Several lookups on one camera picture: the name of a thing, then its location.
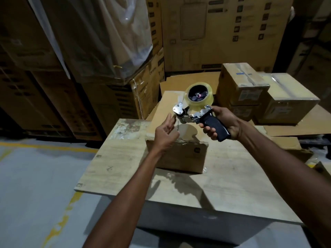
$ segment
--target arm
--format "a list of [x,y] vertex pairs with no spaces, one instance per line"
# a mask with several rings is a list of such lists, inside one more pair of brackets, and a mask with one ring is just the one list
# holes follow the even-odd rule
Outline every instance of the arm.
[[106,208],[83,248],[129,247],[156,163],[179,136],[178,131],[172,131],[175,121],[169,113],[163,124],[156,128],[152,150]]
[[[327,247],[331,247],[331,184],[299,159],[281,149],[228,109],[213,107],[234,140],[238,140],[262,167],[279,195]],[[213,140],[215,129],[204,128]]]

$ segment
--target hand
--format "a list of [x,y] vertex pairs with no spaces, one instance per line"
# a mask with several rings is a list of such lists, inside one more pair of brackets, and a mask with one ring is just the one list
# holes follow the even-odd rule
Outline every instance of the hand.
[[[231,139],[237,140],[241,132],[241,119],[236,117],[228,108],[212,106],[212,109],[218,120],[220,120],[226,128],[228,128],[229,133],[231,134]],[[203,124],[199,124],[199,126],[204,129],[204,133],[206,133],[212,140],[217,140],[215,128],[210,128],[209,126],[204,127]]]
[[173,145],[179,137],[179,132],[173,131],[175,122],[176,116],[171,117],[169,113],[165,121],[155,129],[153,150],[164,153]]

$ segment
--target plastic sheet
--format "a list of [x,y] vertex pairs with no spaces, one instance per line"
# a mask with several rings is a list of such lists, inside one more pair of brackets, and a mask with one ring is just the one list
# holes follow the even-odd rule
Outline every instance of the plastic sheet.
[[145,0],[41,2],[65,61],[83,78],[109,77],[119,79],[114,84],[126,84],[122,80],[140,68],[153,48]]

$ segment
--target concrete floor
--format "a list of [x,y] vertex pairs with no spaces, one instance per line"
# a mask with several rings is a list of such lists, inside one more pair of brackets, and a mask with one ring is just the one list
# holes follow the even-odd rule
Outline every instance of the concrete floor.
[[[80,248],[110,203],[105,196],[75,192],[96,150],[83,143],[0,138],[1,247]],[[136,229],[131,248],[233,247],[154,230]],[[309,248],[300,226],[273,223],[241,248]]]

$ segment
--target forearm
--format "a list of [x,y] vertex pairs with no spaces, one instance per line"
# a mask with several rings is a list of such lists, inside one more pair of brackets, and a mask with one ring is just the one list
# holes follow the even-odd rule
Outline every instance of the forearm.
[[152,150],[107,207],[83,248],[128,247],[161,153]]
[[331,232],[330,183],[249,123],[241,121],[240,124],[238,140],[260,164],[280,196],[328,245],[328,233]]

